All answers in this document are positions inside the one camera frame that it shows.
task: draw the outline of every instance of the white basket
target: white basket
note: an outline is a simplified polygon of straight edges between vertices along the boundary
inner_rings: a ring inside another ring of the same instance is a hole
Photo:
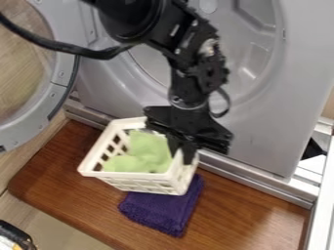
[[[128,149],[130,130],[145,128],[145,117],[120,119],[110,122],[94,144],[78,171],[86,177],[96,177],[124,191],[183,195],[187,192],[199,162],[198,153],[191,165],[184,165],[184,155],[179,149],[166,173],[104,172],[103,165],[111,157],[122,155]]]

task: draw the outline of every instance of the purple towel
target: purple towel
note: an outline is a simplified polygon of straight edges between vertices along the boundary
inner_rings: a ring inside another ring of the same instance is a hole
[[[118,209],[134,222],[181,237],[203,184],[202,178],[195,175],[183,196],[129,192]]]

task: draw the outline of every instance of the green cloth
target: green cloth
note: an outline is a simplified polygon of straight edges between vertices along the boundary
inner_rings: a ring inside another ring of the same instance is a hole
[[[106,172],[165,173],[172,156],[164,137],[141,131],[130,132],[128,154],[112,157],[104,164]]]

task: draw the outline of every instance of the metal frame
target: metal frame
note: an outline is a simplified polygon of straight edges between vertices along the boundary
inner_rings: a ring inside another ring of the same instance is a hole
[[[314,208],[307,250],[334,249],[334,134]]]

